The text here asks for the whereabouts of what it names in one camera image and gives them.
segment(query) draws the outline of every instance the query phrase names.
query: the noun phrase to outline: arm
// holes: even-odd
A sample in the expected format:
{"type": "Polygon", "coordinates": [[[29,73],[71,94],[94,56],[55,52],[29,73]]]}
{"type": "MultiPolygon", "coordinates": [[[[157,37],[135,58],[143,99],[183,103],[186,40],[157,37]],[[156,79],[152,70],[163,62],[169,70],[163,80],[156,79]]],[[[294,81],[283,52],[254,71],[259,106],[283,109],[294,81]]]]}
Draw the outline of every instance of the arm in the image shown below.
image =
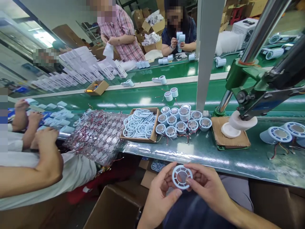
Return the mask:
{"type": "Polygon", "coordinates": [[[39,122],[42,119],[43,115],[39,112],[33,112],[29,115],[29,126],[26,132],[22,137],[23,149],[29,149],[32,141],[35,138],[36,131],[39,127],[39,122]]]}
{"type": "Polygon", "coordinates": [[[21,131],[28,125],[28,116],[26,115],[26,109],[29,104],[25,100],[19,100],[15,104],[15,118],[12,123],[13,132],[21,131]]]}
{"type": "Polygon", "coordinates": [[[62,179],[63,158],[55,140],[56,130],[37,133],[40,160],[36,168],[0,167],[0,198],[21,195],[47,188],[62,179]]]}

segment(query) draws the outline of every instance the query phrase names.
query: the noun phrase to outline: red stool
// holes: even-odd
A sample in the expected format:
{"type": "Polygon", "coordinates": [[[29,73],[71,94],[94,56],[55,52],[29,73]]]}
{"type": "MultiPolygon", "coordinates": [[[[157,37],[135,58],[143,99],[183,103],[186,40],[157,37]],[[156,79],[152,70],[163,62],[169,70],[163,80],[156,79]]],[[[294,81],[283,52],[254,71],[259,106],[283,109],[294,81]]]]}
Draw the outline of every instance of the red stool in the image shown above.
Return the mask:
{"type": "Polygon", "coordinates": [[[234,8],[232,12],[232,19],[230,20],[230,25],[241,20],[241,14],[245,6],[234,8]]]}

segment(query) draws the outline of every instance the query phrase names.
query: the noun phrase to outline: dark blue shirt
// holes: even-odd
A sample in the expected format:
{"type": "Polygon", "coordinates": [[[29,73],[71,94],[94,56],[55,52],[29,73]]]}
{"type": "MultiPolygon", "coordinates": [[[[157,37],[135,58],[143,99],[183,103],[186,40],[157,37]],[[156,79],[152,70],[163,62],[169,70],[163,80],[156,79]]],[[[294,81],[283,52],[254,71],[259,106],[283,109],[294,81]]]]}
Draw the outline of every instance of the dark blue shirt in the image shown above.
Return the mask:
{"type": "MultiPolygon", "coordinates": [[[[190,26],[189,26],[188,33],[185,34],[185,43],[186,44],[192,43],[192,42],[196,41],[196,39],[197,39],[196,23],[195,23],[194,19],[190,17],[190,26]]],[[[162,33],[162,44],[171,46],[171,41],[172,41],[172,37],[169,37],[169,35],[167,33],[167,28],[165,28],[162,33]]],[[[178,52],[178,46],[173,51],[173,54],[176,54],[177,52],[178,52]]]]}

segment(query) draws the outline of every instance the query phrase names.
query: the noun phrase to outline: white shirt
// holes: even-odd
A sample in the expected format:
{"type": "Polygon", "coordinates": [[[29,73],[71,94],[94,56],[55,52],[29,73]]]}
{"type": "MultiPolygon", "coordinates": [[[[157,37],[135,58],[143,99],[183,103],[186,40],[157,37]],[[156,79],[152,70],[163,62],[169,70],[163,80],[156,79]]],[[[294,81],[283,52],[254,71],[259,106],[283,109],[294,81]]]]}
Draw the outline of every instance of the white shirt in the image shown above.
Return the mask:
{"type": "MultiPolygon", "coordinates": [[[[91,181],[96,175],[94,161],[72,151],[61,154],[64,160],[63,178],[58,183],[38,191],[0,199],[0,211],[39,203],[91,181]]],[[[39,154],[8,151],[0,153],[0,166],[35,168],[39,154]]]]}

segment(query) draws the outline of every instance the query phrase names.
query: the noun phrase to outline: white machine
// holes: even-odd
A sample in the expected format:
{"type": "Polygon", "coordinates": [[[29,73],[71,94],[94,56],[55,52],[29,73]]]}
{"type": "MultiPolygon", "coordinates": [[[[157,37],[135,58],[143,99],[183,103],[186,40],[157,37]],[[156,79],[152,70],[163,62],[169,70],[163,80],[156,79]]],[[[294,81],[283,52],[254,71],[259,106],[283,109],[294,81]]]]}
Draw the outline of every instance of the white machine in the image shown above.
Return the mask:
{"type": "Polygon", "coordinates": [[[241,49],[246,48],[257,23],[257,19],[247,18],[233,24],[232,32],[243,35],[244,42],[242,43],[241,49]]]}

